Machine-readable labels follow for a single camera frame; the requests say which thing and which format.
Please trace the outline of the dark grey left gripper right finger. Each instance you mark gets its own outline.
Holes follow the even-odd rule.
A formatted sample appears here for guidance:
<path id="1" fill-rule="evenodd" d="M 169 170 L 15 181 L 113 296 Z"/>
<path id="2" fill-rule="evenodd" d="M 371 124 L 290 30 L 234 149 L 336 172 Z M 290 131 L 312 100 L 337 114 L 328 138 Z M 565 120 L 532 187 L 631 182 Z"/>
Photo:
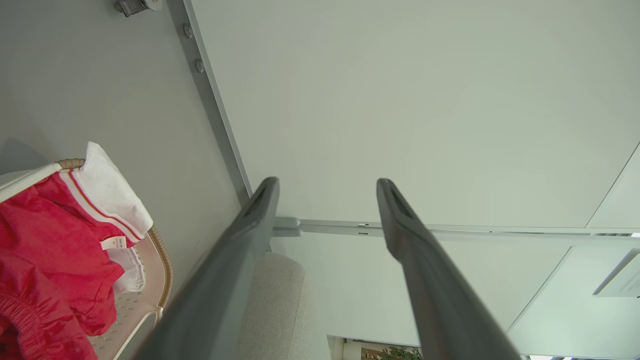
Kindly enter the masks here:
<path id="1" fill-rule="evenodd" d="M 425 360 L 519 360 L 520 354 L 389 178 L 376 182 L 382 232 L 401 264 Z"/>

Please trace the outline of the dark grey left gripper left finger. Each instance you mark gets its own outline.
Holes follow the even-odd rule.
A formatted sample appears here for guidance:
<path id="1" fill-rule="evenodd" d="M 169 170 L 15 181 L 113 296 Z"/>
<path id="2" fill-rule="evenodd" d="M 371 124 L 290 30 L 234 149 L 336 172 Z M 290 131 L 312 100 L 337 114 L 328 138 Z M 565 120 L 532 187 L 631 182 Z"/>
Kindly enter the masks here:
<path id="1" fill-rule="evenodd" d="M 258 260 L 267 253 L 280 196 L 266 177 L 203 256 L 135 360 L 231 360 Z"/>

